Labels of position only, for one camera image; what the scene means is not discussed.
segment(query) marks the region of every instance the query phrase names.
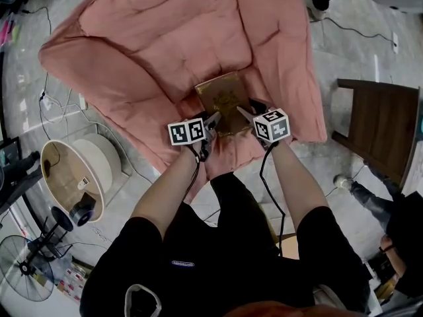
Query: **black shirt sleeve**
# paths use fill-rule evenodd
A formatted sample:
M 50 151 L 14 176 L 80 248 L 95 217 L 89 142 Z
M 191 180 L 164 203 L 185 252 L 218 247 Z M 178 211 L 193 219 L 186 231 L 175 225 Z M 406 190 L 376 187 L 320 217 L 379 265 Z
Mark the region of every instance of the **black shirt sleeve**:
M 81 297 L 81 316 L 123 316 L 125 294 L 133 284 L 155 291 L 161 253 L 156 226 L 141 217 L 131 218 L 90 274 Z
M 297 240 L 300 262 L 312 284 L 331 288 L 348 310 L 365 312 L 370 294 L 365 266 L 332 211 L 310 211 L 298 226 Z
M 423 295 L 423 271 L 420 266 L 408 267 L 404 275 L 399 279 L 395 289 L 409 297 L 419 297 Z

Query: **shoe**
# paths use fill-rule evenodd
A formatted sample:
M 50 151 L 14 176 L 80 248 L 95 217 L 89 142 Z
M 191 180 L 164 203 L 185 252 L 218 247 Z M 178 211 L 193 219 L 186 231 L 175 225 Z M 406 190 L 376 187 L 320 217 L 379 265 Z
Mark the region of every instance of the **shoe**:
M 311 12 L 311 16 L 315 20 L 323 20 L 325 18 L 326 11 L 321 11 L 320 9 L 317 9 L 313 4 L 313 0 L 304 0 L 304 2 L 308 10 Z
M 348 191 L 351 191 L 351 186 L 353 183 L 352 178 L 347 178 L 345 175 L 336 175 L 333 179 L 333 184 L 337 188 L 342 188 Z
M 37 160 L 40 159 L 41 155 L 38 151 L 34 151 L 34 152 L 31 153 L 31 157 L 34 161 L 37 161 Z

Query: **tiled floor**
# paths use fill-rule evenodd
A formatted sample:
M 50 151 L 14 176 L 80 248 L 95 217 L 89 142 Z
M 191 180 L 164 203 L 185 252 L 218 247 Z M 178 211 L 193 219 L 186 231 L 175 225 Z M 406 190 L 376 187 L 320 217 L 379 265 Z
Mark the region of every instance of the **tiled floor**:
M 30 0 L 27 9 L 33 11 L 41 6 L 48 6 L 52 26 L 55 28 L 82 0 Z M 390 43 L 381 39 L 362 38 L 352 31 L 341 30 L 328 20 L 311 25 L 313 35 L 313 54 L 315 71 L 319 80 L 325 120 L 328 132 L 334 128 L 345 131 L 348 128 L 349 110 L 352 95 L 349 90 L 341 90 L 334 84 L 337 78 L 374 80 L 374 55 L 379 59 L 381 82 L 395 83 L 410 87 L 423 85 L 423 41 L 422 22 L 419 17 L 394 12 L 386 7 L 378 6 L 371 0 L 332 0 L 328 14 L 345 27 L 353 27 L 365 34 L 382 33 L 391 37 L 395 31 L 399 35 L 400 50 L 395 55 Z M 44 11 L 35 15 L 19 17 L 22 26 L 18 42 L 7 50 L 4 72 L 4 109 L 6 128 L 10 137 L 20 136 L 24 155 L 32 150 L 41 150 L 47 141 L 40 127 L 38 97 L 44 86 L 45 72 L 41 68 L 37 53 L 48 37 L 48 21 Z M 67 87 L 50 77 L 48 92 L 61 102 L 65 102 Z M 71 102 L 78 102 L 77 94 L 71 95 Z M 50 110 L 49 117 L 59 116 L 58 110 Z M 95 111 L 87 111 L 92 120 L 101 119 Z M 68 115 L 69 132 L 80 136 L 95 130 L 80 114 Z M 65 135 L 65 122 L 46 124 L 49 135 L 60 139 Z M 150 180 L 157 178 L 157 172 L 137 151 L 118 134 L 116 134 L 128 152 L 135 167 Z M 310 170 L 321 185 L 325 194 L 329 194 L 328 202 L 334 214 L 356 252 L 363 258 L 372 255 L 379 245 L 383 231 L 375 219 L 354 198 L 342 191 L 333 190 L 333 176 L 343 172 L 357 175 L 357 180 L 373 190 L 377 195 L 389 198 L 383 185 L 377 181 L 367 168 L 362 169 L 362 160 L 350 151 L 341 147 L 331 139 L 323 144 L 294 143 L 293 150 L 303 164 Z M 132 172 L 123 158 L 124 171 Z M 278 233 L 280 214 L 275 209 L 258 177 L 261 162 L 252 163 L 236 175 L 247 185 L 255 198 L 262 204 L 272 226 Z M 69 242 L 83 241 L 87 243 L 110 245 L 129 217 L 137 200 L 149 184 L 139 176 L 131 176 L 118 195 L 108 205 L 104 217 L 95 227 L 87 224 L 69 236 Z M 270 159 L 266 166 L 266 179 L 272 193 L 283 205 L 284 197 Z M 54 201 L 46 189 L 44 181 L 33 187 L 28 198 L 37 213 L 45 217 Z M 208 184 L 193 202 L 194 209 L 201 218 L 210 216 L 219 206 Z M 209 221 L 217 222 L 218 213 Z M 292 222 L 288 219 L 285 232 L 293 232 Z M 103 249 L 84 245 L 75 245 L 73 253 L 76 257 L 95 264 Z

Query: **logo patch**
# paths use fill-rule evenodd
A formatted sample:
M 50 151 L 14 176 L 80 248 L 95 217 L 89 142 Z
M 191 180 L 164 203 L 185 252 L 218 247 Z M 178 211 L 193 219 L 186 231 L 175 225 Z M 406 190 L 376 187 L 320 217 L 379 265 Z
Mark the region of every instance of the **logo patch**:
M 172 261 L 172 264 L 178 267 L 194 267 L 194 263 L 192 262 Z

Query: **pink fabric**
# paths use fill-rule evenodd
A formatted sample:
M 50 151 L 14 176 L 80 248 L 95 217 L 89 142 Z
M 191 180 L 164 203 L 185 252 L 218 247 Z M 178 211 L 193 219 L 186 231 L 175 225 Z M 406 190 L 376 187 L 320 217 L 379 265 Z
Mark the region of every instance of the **pink fabric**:
M 39 58 L 160 172 L 180 151 L 167 124 L 204 110 L 194 86 L 234 70 L 296 139 L 327 138 L 302 0 L 84 0 Z M 190 196 L 263 154 L 250 132 L 216 140 Z

